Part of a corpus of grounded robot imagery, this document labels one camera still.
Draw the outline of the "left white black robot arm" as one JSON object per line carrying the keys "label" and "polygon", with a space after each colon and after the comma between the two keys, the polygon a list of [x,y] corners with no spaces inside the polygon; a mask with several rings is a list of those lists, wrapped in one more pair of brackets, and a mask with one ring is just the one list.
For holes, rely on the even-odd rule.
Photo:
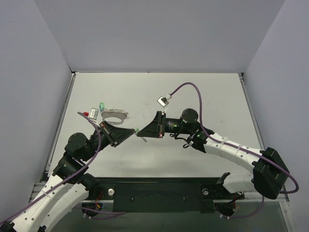
{"label": "left white black robot arm", "polygon": [[99,181],[87,173],[90,163],[107,146],[118,146],[135,133],[107,122],[95,125],[90,138],[70,136],[65,153],[44,187],[24,209],[2,221],[2,232],[49,232],[80,201],[99,194]]}

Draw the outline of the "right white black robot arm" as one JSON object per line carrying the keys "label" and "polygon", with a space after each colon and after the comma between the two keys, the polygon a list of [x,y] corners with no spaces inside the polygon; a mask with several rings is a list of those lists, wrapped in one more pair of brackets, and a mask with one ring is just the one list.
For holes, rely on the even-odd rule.
{"label": "right white black robot arm", "polygon": [[222,198],[231,193],[256,191],[268,199],[276,199],[288,178],[289,171],[277,150],[246,147],[202,128],[196,110],[187,108],[179,119],[167,118],[158,111],[155,118],[137,133],[138,137],[163,138],[165,133],[174,139],[188,135],[184,148],[192,147],[203,153],[217,155],[248,171],[248,174],[226,173],[216,185],[216,193]]}

